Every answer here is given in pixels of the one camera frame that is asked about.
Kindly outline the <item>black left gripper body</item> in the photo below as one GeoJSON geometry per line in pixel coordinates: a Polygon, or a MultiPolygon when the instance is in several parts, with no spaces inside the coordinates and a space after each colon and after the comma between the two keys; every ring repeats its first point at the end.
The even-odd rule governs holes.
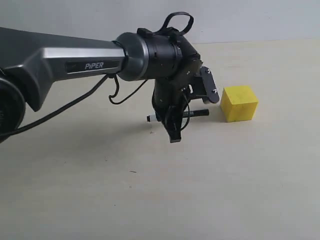
{"type": "Polygon", "coordinates": [[[151,76],[155,79],[152,106],[161,122],[182,122],[190,101],[200,98],[200,94],[195,92],[198,87],[190,90],[199,81],[199,75],[199,65],[160,65],[152,69],[151,76]]]}

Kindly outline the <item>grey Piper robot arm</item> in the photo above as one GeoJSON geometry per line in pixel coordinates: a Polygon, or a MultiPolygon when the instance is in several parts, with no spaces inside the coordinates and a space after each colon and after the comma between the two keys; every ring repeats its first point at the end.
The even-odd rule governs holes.
{"type": "Polygon", "coordinates": [[[200,54],[183,30],[164,24],[139,28],[113,41],[0,30],[0,139],[28,131],[88,97],[85,93],[47,116],[21,126],[26,106],[40,110],[53,83],[101,76],[115,82],[154,80],[152,106],[171,143],[179,142],[189,109],[190,83],[201,69],[200,54]]]}

